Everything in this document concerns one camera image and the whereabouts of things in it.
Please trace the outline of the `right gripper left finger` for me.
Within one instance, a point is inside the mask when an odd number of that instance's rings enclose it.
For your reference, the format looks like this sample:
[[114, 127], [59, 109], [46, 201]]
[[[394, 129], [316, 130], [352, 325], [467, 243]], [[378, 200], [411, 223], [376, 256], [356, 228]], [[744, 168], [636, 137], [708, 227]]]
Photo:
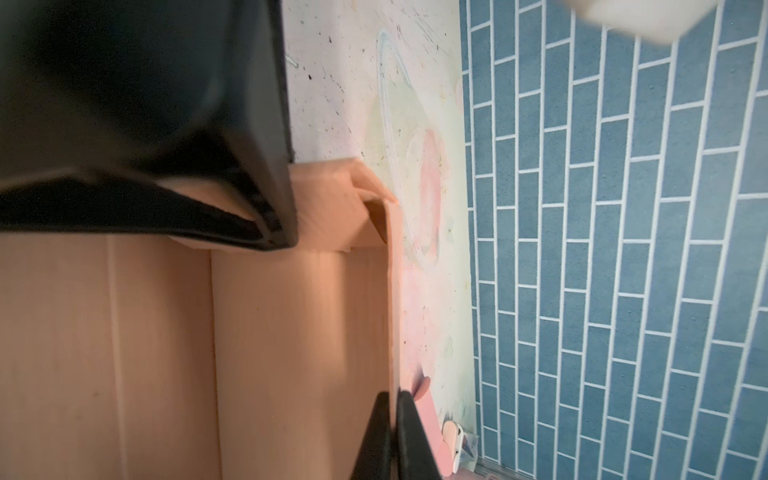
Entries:
[[380, 392], [354, 464], [351, 480], [388, 480], [391, 473], [391, 436], [389, 393]]

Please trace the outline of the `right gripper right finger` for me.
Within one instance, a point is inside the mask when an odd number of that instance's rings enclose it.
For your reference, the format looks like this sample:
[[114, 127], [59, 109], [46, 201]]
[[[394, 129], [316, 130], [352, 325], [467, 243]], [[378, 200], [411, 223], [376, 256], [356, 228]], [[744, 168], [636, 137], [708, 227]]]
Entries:
[[397, 396], [396, 439], [400, 480], [441, 479], [413, 396], [404, 390]]

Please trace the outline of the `orange paper box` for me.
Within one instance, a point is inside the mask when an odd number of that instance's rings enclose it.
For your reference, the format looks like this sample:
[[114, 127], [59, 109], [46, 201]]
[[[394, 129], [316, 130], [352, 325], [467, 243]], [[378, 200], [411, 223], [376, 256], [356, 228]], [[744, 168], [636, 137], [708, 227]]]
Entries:
[[394, 196], [291, 169], [300, 240], [1, 238], [5, 479], [347, 479], [394, 390]]

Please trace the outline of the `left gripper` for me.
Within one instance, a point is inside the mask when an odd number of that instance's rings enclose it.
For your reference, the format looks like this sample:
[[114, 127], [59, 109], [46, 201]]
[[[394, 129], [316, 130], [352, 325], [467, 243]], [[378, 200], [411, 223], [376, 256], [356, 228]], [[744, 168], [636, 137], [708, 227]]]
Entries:
[[1, 228], [294, 247], [278, 1], [5, 1]]

